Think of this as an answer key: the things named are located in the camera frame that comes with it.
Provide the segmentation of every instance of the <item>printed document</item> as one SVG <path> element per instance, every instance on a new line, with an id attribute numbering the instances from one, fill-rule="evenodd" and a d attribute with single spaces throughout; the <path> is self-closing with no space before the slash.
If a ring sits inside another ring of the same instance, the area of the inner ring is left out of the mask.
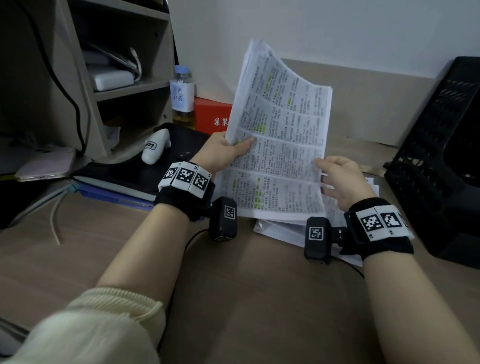
<path id="1" fill-rule="evenodd" d="M 331 87 L 295 74 L 262 40 L 250 42 L 226 138 L 257 140 L 215 178 L 217 192 L 237 202 L 238 216 L 325 216 L 313 159 L 325 154 L 331 103 Z"/>

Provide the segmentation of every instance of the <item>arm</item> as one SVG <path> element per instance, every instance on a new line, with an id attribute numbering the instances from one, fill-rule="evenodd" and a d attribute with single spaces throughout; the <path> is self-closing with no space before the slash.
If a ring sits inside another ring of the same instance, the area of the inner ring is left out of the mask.
<path id="1" fill-rule="evenodd" d="M 343 211 L 376 197 L 358 165 L 344 157 L 317 159 L 334 187 L 323 193 Z M 480 363 L 471 338 L 411 254 L 386 251 L 364 260 L 375 326 L 389 363 Z"/>
<path id="2" fill-rule="evenodd" d="M 229 146 L 225 133 L 214 133 L 192 162 L 214 175 L 245 153 L 253 139 Z M 121 288 L 167 303 L 175 286 L 189 219 L 176 207 L 158 204 L 127 241 L 98 287 Z"/>

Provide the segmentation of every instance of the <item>shelf board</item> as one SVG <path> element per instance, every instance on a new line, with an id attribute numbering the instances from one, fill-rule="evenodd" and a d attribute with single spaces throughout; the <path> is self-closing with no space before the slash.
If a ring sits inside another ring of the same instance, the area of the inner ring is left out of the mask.
<path id="1" fill-rule="evenodd" d="M 109 8 L 122 10 L 124 12 L 132 12 L 134 14 L 149 16 L 151 18 L 161 19 L 168 22 L 170 21 L 170 15 L 164 12 L 159 12 L 158 10 L 145 8 L 143 6 L 132 4 L 130 2 L 126 2 L 122 0 L 82 0 L 82 1 L 107 6 Z"/>
<path id="2" fill-rule="evenodd" d="M 156 90 L 158 88 L 168 87 L 170 81 L 159 79 L 145 79 L 135 82 L 131 86 L 115 88 L 114 90 L 94 92 L 95 101 L 109 100 L 111 98 L 138 94 L 140 92 Z"/>

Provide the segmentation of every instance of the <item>black notebook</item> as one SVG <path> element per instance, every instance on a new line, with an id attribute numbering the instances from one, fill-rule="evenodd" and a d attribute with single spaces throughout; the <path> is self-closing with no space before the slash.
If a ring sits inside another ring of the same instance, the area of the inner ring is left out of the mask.
<path id="1" fill-rule="evenodd" d="M 168 129 L 171 148 L 165 148 L 160 159 L 152 165 L 142 161 L 142 152 L 117 164 L 91 162 L 73 173 L 73 178 L 80 182 L 105 188 L 121 194 L 154 201 L 158 194 L 158 184 L 170 164 L 190 160 L 210 137 L 172 123 L 165 123 L 156 128 Z"/>

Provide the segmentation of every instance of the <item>sleeve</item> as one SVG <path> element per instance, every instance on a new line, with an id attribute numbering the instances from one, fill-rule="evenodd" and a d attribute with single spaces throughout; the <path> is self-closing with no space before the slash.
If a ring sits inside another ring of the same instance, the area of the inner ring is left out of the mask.
<path id="1" fill-rule="evenodd" d="M 158 364 L 165 328 L 161 302 L 116 288 L 94 288 L 40 322 L 9 364 Z"/>

